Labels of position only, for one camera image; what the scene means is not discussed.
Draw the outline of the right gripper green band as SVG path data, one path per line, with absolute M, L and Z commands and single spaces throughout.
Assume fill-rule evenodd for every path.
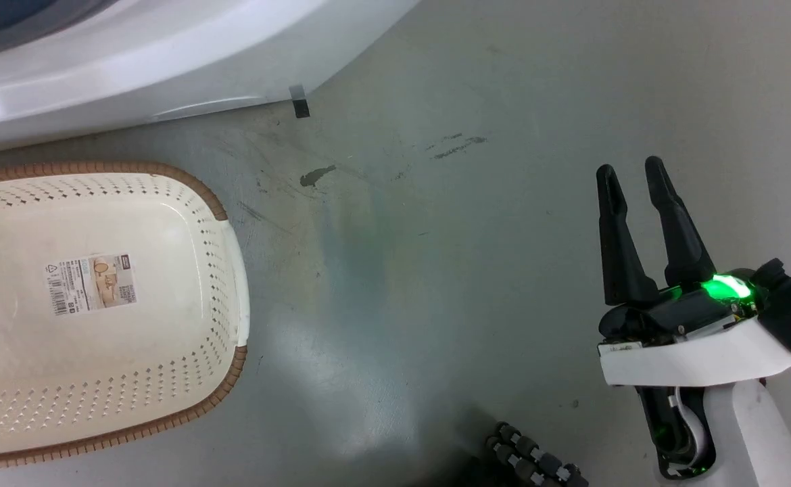
M 663 160 L 650 156 L 644 167 L 663 231 L 665 281 L 674 287 L 659 293 L 645 274 L 620 182 L 614 167 L 603 164 L 596 171 L 600 258 L 605 303 L 616 306 L 599 324 L 597 349 L 605 382 L 707 388 L 791 368 L 791 351 L 764 325 L 767 290 L 750 282 L 752 269 L 715 275 L 716 266 Z M 680 287 L 699 283 L 699 289 L 689 292 Z

